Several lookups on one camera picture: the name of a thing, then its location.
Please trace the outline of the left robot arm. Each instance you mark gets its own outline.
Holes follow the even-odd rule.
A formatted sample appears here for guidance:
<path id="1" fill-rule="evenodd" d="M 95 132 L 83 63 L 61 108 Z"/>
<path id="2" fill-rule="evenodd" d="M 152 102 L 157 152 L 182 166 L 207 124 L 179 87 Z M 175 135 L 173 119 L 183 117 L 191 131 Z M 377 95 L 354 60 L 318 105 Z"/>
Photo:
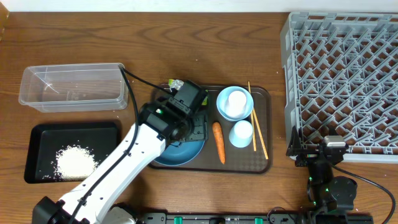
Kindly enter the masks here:
<path id="1" fill-rule="evenodd" d="M 204 97 L 164 96 L 135 108 L 136 122 L 123 142 L 81 184 L 58 202 L 44 197 L 32 223 L 101 223 L 116 199 L 167 145 L 193 132 Z"/>

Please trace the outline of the dark blue plate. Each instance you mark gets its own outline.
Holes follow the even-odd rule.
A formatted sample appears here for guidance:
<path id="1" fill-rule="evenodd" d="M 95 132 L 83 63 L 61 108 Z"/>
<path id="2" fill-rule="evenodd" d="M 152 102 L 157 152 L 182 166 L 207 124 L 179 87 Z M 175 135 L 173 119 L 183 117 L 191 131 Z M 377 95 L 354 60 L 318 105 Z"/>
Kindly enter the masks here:
<path id="1" fill-rule="evenodd" d="M 164 166 L 180 166 L 194 159 L 202 150 L 205 141 L 180 142 L 167 146 L 155 159 Z"/>

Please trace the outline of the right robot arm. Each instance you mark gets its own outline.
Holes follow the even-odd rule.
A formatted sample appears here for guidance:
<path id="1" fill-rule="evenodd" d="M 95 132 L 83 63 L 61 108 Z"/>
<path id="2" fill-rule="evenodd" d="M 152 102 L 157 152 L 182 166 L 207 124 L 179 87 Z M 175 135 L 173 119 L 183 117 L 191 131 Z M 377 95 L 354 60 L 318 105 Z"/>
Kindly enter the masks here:
<path id="1" fill-rule="evenodd" d="M 304 149 L 299 131 L 292 128 L 286 155 L 295 157 L 297 167 L 307 167 L 307 197 L 314 207 L 297 215 L 295 223 L 348 223 L 347 211 L 354 207 L 355 180 L 335 176 L 333 166 L 343 161 L 348 148 L 343 137 L 333 129 L 314 149 Z"/>

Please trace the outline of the pile of white rice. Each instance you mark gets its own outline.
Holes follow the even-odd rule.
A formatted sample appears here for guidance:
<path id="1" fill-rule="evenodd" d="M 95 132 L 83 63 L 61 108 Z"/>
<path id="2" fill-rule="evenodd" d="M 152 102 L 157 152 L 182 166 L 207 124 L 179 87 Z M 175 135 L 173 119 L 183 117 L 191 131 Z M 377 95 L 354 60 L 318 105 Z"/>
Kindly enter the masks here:
<path id="1" fill-rule="evenodd" d="M 55 181 L 70 181 L 87 178 L 99 166 L 91 150 L 80 145 L 67 146 L 55 153 L 55 159 L 50 161 L 53 171 L 45 174 L 42 179 Z"/>

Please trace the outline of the foil snack wrapper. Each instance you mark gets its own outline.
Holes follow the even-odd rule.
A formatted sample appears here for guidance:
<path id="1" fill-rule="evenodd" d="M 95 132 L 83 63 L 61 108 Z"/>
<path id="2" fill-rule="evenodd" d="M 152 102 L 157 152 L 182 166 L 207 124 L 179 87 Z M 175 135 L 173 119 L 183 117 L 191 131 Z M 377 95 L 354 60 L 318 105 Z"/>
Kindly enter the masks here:
<path id="1" fill-rule="evenodd" d="M 183 84 L 184 81 L 182 80 L 169 79 L 168 82 L 169 89 L 172 93 L 179 91 L 179 89 L 183 86 Z M 208 104 L 208 97 L 206 96 L 201 105 L 206 106 L 207 104 Z"/>

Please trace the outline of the light blue bowl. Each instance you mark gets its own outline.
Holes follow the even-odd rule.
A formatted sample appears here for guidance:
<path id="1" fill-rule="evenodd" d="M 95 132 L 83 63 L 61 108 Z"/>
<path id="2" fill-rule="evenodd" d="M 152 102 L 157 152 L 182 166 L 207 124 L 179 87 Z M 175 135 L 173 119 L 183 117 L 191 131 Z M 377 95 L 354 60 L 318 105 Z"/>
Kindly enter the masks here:
<path id="1" fill-rule="evenodd" d="M 239 117 L 238 119 L 233 119 L 230 118 L 226 113 L 225 113 L 225 105 L 226 105 L 226 101 L 228 99 L 228 96 L 231 92 L 236 91 L 236 90 L 240 90 L 242 92 L 245 93 L 246 98 L 247 98 L 247 103 L 246 103 L 246 107 L 244 110 L 244 114 Z M 218 111 L 220 112 L 220 114 L 228 121 L 239 121 L 242 119 L 247 118 L 250 114 L 252 109 L 254 108 L 254 100 L 250 94 L 250 92 L 248 92 L 246 89 L 240 87 L 240 86 L 229 86 L 227 88 L 224 88 L 219 94 L 218 97 L 216 99 L 216 106 Z"/>

